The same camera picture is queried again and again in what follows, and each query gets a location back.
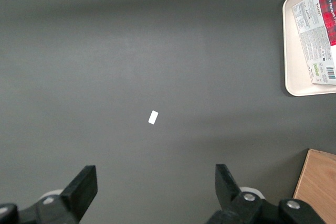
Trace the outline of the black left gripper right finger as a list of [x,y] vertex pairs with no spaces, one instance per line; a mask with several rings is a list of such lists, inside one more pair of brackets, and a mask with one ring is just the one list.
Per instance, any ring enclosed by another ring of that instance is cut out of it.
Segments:
[[324,223],[305,201],[285,198],[273,205],[252,191],[242,191],[225,164],[215,166],[215,191],[221,210],[207,223]]

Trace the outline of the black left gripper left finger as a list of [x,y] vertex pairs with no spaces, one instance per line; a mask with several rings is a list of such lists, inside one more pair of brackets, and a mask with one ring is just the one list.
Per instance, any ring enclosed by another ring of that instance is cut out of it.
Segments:
[[30,207],[1,204],[1,223],[79,223],[98,192],[94,165],[85,166],[64,188],[42,195]]

